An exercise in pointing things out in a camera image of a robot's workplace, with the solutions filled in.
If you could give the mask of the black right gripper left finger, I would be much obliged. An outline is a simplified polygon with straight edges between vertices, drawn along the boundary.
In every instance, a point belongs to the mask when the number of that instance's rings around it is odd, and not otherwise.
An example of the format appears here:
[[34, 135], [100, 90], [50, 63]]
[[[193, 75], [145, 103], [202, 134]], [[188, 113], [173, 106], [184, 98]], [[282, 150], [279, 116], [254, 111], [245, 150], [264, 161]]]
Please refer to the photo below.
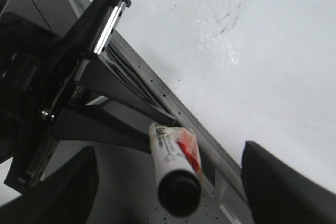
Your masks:
[[1, 223], [86, 223], [98, 185], [95, 150], [87, 146], [37, 186], [1, 206]]

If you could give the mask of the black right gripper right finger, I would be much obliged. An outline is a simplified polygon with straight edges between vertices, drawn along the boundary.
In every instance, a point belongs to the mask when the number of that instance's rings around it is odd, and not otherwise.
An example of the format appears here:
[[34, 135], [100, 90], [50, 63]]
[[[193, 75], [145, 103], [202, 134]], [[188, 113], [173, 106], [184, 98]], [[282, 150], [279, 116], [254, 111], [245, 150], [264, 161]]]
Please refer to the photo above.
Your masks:
[[335, 194], [253, 141], [245, 143], [242, 183], [255, 223], [335, 223]]

